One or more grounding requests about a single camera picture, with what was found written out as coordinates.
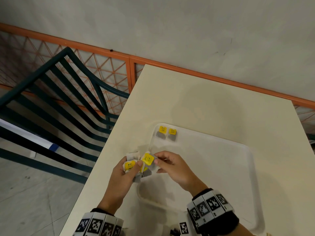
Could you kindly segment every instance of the tile floor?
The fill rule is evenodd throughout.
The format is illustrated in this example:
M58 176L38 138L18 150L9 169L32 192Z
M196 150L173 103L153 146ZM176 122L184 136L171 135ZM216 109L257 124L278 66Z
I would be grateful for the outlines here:
M104 143L88 138L81 131L76 129L72 123L64 119L54 110L45 106L45 104L38 99L30 99L86 141L100 146L104 145ZM53 134L72 144L79 150L96 156L99 155L99 152L79 145L17 103L10 104L10 108L31 119L33 122L36 122L38 125L45 127L47 130L50 130ZM64 106L64 108L88 129L97 133L97 131L91 129L91 127L69 107ZM0 148L24 156L29 156L31 152L26 148L8 142L2 138L0 138ZM81 164L91 167L94 166L94 162L77 157L62 148L57 149L57 153ZM89 175L86 172L70 168L40 154L36 154L35 160L86 177ZM0 236L58 236L83 186L84 185L81 183L0 158Z

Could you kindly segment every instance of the dark green metal chair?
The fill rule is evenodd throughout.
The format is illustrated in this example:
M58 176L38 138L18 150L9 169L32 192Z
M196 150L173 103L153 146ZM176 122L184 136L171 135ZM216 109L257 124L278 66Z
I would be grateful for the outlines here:
M96 99L93 93L89 90L89 88L85 85L85 83L81 80L81 78L77 75L76 71L67 62L65 57L68 57L89 78L99 98L99 101ZM85 92L85 94L90 98L90 100L99 109L99 111L102 114L104 114L105 118L100 116L94 110L94 108L87 102L87 100L81 95L81 93L75 88L75 86L60 71L57 65L63 66L63 68L72 76L72 78L76 81L78 86ZM68 95L66 95L61 90L61 88L58 87L57 84L55 84L54 81L49 78L49 76L46 74L47 71L51 71L68 88L68 90L81 102L81 104L93 115L93 117L98 122L105 124L106 127L100 127L84 111L82 111L81 108L78 107L73 102L73 100L70 99ZM31 100L29 100L27 97L22 95L22 92L25 90L31 91L37 97L39 97L42 101L44 101L47 105L49 105L54 110L56 110L60 115L62 115L71 123L73 123L73 125L76 126L80 131L82 131L86 136L92 139L101 141L103 143L106 142L107 140L106 137L102 137L100 135L92 133L88 128L86 128L83 124L81 124L72 114L70 114L63 107L61 107L55 100L53 100L49 96L49 94L47 94L37 84L35 84L35 81L37 81L38 79L44 82L56 95L60 97L60 99L62 99L65 103L67 103L88 125L90 125L93 129L97 130L98 132L106 133L106 134L110 134L111 127L115 125L115 122L112 122L111 119L118 119L119 116L108 112L108 107L107 107L101 88L115 95L121 96L123 98L128 98L129 94L123 91L120 91L114 87L111 87L110 85L104 83L102 80L97 78L92 72L89 71L89 69L85 67L85 65L75 55L75 53L71 50L71 48L67 47L64 50L62 50L60 53L55 55L53 58L51 58L47 63L41 66L37 71L29 75L26 79L24 79L21 83L19 83L16 87L14 87L10 92L6 93L2 98L0 98L0 117L1 118L9 119L10 122L14 123L15 125L18 125L19 127L31 133L34 133L37 136L40 136L52 143L57 144L58 146L73 153L74 155L77 155L78 157L96 162L98 158L97 156L78 150L71 144L65 142L64 140L61 140L59 137L55 136L54 134L50 133L43 127L37 125L35 122L29 120L25 116L22 116L21 114L10 109L7 106L11 101L16 101L22 106L32 111L33 113L35 113L36 115L38 115L39 117L41 117L42 119L44 119L45 121L47 121L48 123L50 123L59 131L68 135L70 138L72 138L73 140L81 144L82 146L101 152L103 147L87 142L85 139L83 139L82 137L74 133L67 126L65 126L56 118L51 116L41 107L39 107L38 105L33 103ZM31 151L42 154L50 159L53 159L57 162L65 164L69 167L82 170L88 173L92 171L92 167L74 162L64 156L57 154L56 152L46 149L45 147L40 146L3 127L0 127L0 137L8 141L11 141L15 144L18 144L20 146L23 146ZM87 180L87 177L74 174L67 170L63 170L58 167L54 167L49 164L39 162L34 159L24 157L24 156L18 155L16 153L13 153L13 152L1 149L1 148L0 148L0 157L36 168L39 170L43 170L43 171L46 171L55 175L59 175L61 177L68 178L77 182L85 183Z

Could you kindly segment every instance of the table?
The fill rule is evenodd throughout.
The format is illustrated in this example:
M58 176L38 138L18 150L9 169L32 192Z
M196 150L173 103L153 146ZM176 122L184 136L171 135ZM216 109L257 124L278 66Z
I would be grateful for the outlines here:
M291 101L146 65L61 236L72 235L103 197L112 168L127 152L146 148L161 122L250 147L265 220L257 234L314 234L315 156ZM175 215L139 204L136 184L116 216L131 230L142 225L137 235L176 223Z

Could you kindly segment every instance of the concrete wall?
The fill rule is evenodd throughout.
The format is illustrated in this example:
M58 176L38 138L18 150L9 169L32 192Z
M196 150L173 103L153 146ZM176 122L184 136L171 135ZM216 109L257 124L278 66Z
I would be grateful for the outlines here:
M315 0L0 0L0 22L315 100Z

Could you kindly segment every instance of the yellow label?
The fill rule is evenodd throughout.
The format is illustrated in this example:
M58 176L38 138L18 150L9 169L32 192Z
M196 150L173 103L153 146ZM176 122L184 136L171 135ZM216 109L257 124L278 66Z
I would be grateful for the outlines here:
M166 133L166 129L167 129L167 127L160 126L159 132L165 134Z
M149 153L145 153L144 156L142 157L142 161L146 163L148 166L152 164L154 160L154 156L151 156Z
M172 134L172 135L176 135L176 129L170 128L169 129L169 133Z
M131 170L132 167L136 164L136 162L133 160L133 161L128 161L125 163L125 169L126 170Z

